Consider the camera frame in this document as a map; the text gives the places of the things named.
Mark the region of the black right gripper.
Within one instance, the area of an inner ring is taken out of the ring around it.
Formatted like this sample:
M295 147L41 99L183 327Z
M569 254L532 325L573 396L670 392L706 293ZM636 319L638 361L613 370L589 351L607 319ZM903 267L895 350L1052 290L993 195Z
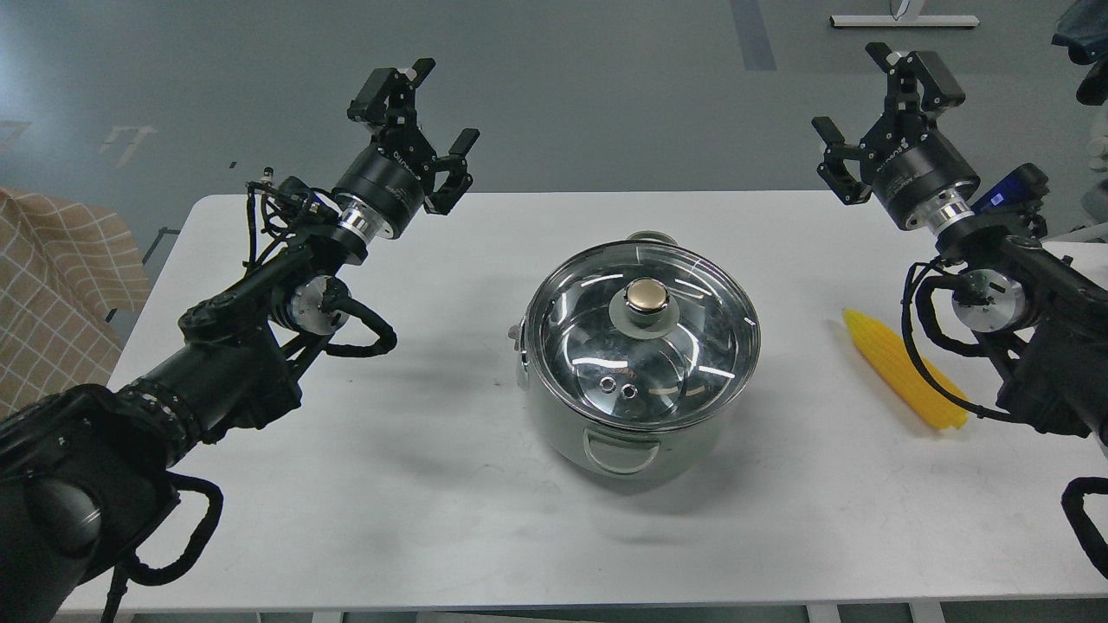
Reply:
M897 52L879 41L864 51L886 75L884 111L862 139L848 145L831 118L811 125L824 144L815 173L844 205L869 202L874 193L899 229L921 228L919 205L956 190L967 198L979 176L937 129L937 118L966 101L965 91L937 52ZM861 181L847 162L860 163Z

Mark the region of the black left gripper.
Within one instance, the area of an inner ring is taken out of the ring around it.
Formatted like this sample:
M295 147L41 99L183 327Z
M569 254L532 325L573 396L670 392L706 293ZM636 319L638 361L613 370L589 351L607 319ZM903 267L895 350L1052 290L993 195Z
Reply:
M345 212L375 223L367 237L403 236L419 210L448 215L473 185L466 154L481 132L463 129L447 155L439 155L418 122L416 89L435 67L435 59L420 58L413 67L376 68L348 106L347 118L371 137L332 194Z

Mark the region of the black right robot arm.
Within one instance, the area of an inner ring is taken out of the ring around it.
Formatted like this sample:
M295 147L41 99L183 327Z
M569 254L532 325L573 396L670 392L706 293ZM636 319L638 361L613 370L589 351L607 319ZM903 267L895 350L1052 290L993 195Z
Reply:
M938 388L953 405L1105 443L1107 294L1042 247L1047 175L1025 163L976 198L979 176L937 127L965 100L938 54L883 42L868 43L866 54L886 78L883 112L858 145L814 118L825 145L818 173L843 204L875 198L899 229L937 237L937 256L904 280L899 329L910 362L938 388L914 343L919 324L942 350L985 357L1001 375L993 408Z

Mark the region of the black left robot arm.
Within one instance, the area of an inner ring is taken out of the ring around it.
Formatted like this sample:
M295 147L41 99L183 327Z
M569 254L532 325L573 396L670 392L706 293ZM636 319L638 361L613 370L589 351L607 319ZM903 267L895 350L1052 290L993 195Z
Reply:
M224 494L171 468L234 428L261 429L300 407L316 358L391 353L393 328L338 279L373 238L398 238L418 210L448 215L471 188L464 129L439 155L416 90L435 67L376 68L347 118L370 132L334 188L247 184L244 276L178 320L184 346L113 391L79 385L3 421L3 620L48 622L75 588L112 575L114 620L130 582L189 572L218 525Z

